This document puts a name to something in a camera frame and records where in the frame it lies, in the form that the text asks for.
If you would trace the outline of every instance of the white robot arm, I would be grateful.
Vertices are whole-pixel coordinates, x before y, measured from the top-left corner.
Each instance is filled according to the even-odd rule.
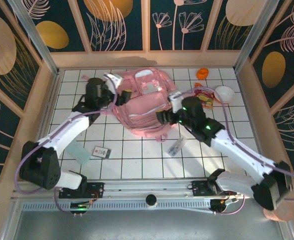
[[[61,171],[58,158],[72,140],[89,128],[100,116],[98,111],[113,101],[115,90],[122,83],[123,78],[110,73],[106,73],[105,76],[107,81],[100,78],[88,80],[86,94],[81,97],[69,117],[56,130],[37,142],[28,141],[24,144],[22,159],[31,150],[50,139],[23,163],[19,170],[20,178],[47,190],[54,187],[77,191],[85,190],[87,178],[76,172]],[[117,96],[115,104],[120,106],[128,102],[130,98],[131,93],[123,91],[121,95]]]
[[[216,120],[207,118],[202,103],[196,96],[182,97],[180,92],[169,96],[172,109],[157,113],[162,124],[180,123],[200,142],[230,157],[235,164],[243,168],[248,176],[242,176],[217,169],[208,183],[220,191],[233,191],[246,194],[265,209],[274,210],[292,189],[291,177],[274,171],[275,166],[287,171],[290,167],[285,162],[276,164],[253,151],[234,136],[230,136],[225,126]]]

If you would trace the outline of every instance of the purple cable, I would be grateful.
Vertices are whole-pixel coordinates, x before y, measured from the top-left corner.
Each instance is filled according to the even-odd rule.
[[[87,116],[87,115],[91,115],[91,114],[100,114],[100,113],[104,113],[104,112],[107,112],[111,109],[113,109],[113,107],[115,106],[116,104],[116,101],[117,101],[117,89],[116,89],[116,86],[114,84],[114,82],[111,80],[110,77],[108,77],[108,75],[104,75],[106,78],[108,78],[111,83],[112,83],[112,86],[114,88],[114,91],[115,91],[115,94],[113,96],[113,101],[112,103],[105,109],[103,110],[99,110],[99,111],[91,111],[91,112],[86,112],[86,113],[82,113],[82,114],[79,114],[77,116],[74,116],[72,117],[69,121],[65,122],[61,127],[59,127],[59,129],[51,136],[49,137],[49,139],[45,140],[44,142],[42,142],[41,144],[39,144],[37,147],[35,147],[33,150],[31,150],[29,153],[27,153],[27,155],[20,161],[17,169],[16,169],[16,172],[15,172],[15,177],[14,177],[14,185],[17,189],[17,191],[21,194],[24,194],[24,195],[30,195],[30,194],[34,194],[36,192],[38,192],[40,189],[42,189],[42,187],[39,187],[35,190],[32,190],[32,191],[24,191],[22,190],[19,185],[18,185],[18,176],[19,176],[19,171],[22,167],[22,165],[27,161],[27,159],[32,155],[34,154],[38,149],[40,149],[41,147],[43,147],[45,144],[49,143],[54,137],[56,137],[61,131],[63,131],[69,124],[71,124],[74,120],[80,118],[80,117],[83,117],[83,116]]]
[[[286,175],[289,175],[291,177],[294,177],[294,173],[293,172],[283,170],[283,169],[281,169],[279,167],[276,167],[274,165],[268,164],[268,163],[260,160],[258,157],[256,157],[255,155],[251,154],[249,151],[247,151],[246,149],[244,149],[240,144],[238,144],[237,142],[235,142],[235,140],[233,138],[233,135],[231,134],[230,129],[229,129],[228,117],[227,117],[227,112],[226,112],[226,107],[225,107],[224,101],[223,101],[222,97],[214,89],[212,89],[210,87],[204,87],[204,86],[195,87],[195,88],[192,88],[191,91],[186,91],[186,92],[183,92],[181,95],[176,96],[175,99],[176,98],[179,98],[180,96],[183,96],[184,94],[193,93],[194,90],[196,90],[196,89],[204,89],[204,90],[207,90],[207,91],[214,92],[215,96],[218,98],[218,100],[220,101],[220,103],[222,105],[222,111],[223,111],[223,115],[224,115],[224,118],[225,118],[226,130],[227,130],[228,136],[230,137],[231,141],[239,149],[241,149],[247,155],[251,156],[253,159],[255,159],[260,164],[265,165],[265,166],[271,168],[272,170],[275,170],[275,171],[280,172],[282,174],[286,174]],[[294,203],[294,198],[285,198],[284,200],[287,201],[287,202],[293,202]]]
[[[218,214],[218,215],[233,215],[233,214],[238,213],[244,207],[244,205],[245,205],[245,199],[246,199],[246,196],[244,194],[243,195],[243,198],[242,198],[241,206],[237,210],[232,211],[232,212],[216,212],[216,214]]]
[[[72,214],[70,211],[65,211],[64,209],[62,209],[59,204],[58,204],[58,198],[57,195],[59,194],[59,187],[55,187],[53,189],[53,199],[55,201],[56,207],[58,208],[59,211],[61,211],[64,214]]]

